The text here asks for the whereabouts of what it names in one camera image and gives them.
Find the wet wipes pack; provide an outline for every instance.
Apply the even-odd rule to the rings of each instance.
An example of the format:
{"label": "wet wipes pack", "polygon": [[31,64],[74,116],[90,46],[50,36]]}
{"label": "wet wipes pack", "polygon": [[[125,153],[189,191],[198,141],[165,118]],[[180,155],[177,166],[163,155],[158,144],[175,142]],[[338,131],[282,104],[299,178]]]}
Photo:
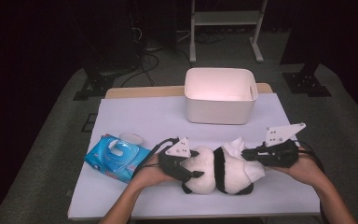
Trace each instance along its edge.
{"label": "wet wipes pack", "polygon": [[149,152],[150,149],[106,134],[84,157],[84,161],[104,175],[129,183],[135,168]]}

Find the white bracket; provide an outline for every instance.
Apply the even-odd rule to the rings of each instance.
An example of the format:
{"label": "white bracket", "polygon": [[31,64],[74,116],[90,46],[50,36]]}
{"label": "white bracket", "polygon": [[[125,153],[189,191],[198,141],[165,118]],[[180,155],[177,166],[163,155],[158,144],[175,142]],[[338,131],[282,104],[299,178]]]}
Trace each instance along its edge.
{"label": "white bracket", "polygon": [[305,123],[292,124],[287,126],[267,128],[266,147],[272,147],[284,143],[296,133],[299,133],[307,125]]}
{"label": "white bracket", "polygon": [[178,143],[168,148],[168,150],[165,151],[165,154],[168,156],[189,158],[191,153],[190,147],[188,145],[188,138],[182,138],[182,140],[180,140]]}

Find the white table surface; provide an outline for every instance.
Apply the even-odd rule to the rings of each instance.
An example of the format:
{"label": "white table surface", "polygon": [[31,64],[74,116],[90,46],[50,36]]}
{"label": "white table surface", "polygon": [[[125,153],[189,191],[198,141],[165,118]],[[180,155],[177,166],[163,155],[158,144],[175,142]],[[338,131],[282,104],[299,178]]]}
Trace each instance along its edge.
{"label": "white table surface", "polygon": [[[136,133],[143,147],[152,148],[170,137],[189,139],[190,147],[218,148],[244,136],[247,147],[260,146],[267,127],[288,125],[289,121],[275,93],[261,93],[251,119],[243,125],[191,123],[186,119],[184,96],[103,99],[89,142],[90,151],[101,136]],[[179,182],[145,189],[132,218],[171,217],[253,217],[317,215],[319,198],[313,188],[277,171],[255,182],[248,195],[226,195],[217,189],[208,195],[185,194]],[[115,203],[125,183],[93,170],[84,163],[68,210],[70,219],[100,218]]]}

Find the stuffed animal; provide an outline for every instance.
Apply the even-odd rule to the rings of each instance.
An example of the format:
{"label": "stuffed animal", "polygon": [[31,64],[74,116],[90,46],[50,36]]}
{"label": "stuffed animal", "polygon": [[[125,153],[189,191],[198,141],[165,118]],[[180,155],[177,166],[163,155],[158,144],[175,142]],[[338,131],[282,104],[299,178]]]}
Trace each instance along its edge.
{"label": "stuffed animal", "polygon": [[246,161],[241,152],[246,149],[243,137],[223,144],[216,150],[196,147],[197,157],[182,161],[189,171],[202,171],[204,175],[183,183],[185,193],[209,194],[218,189],[227,194],[249,194],[254,182],[265,175],[264,166],[258,161]]}

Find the dark background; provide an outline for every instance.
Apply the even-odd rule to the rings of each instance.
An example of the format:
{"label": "dark background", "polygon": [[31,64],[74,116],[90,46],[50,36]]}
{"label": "dark background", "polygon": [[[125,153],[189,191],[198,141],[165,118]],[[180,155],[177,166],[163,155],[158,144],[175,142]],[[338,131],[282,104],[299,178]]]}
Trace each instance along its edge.
{"label": "dark background", "polygon": [[[163,1],[148,2],[153,7],[143,10],[164,11],[158,8]],[[172,3],[177,28],[188,29],[190,1],[167,2]],[[210,10],[217,2],[199,0],[197,7]],[[66,82],[83,67],[76,40],[84,36],[68,3],[0,0],[0,203]],[[254,9],[259,4],[232,0],[216,9]],[[136,22],[159,21],[142,14],[139,18]],[[152,30],[158,23],[152,24],[151,35],[158,33]],[[269,0],[263,30],[290,27],[282,63],[303,63],[308,55],[320,57],[358,104],[358,1]],[[312,46],[318,46],[317,52]]]}

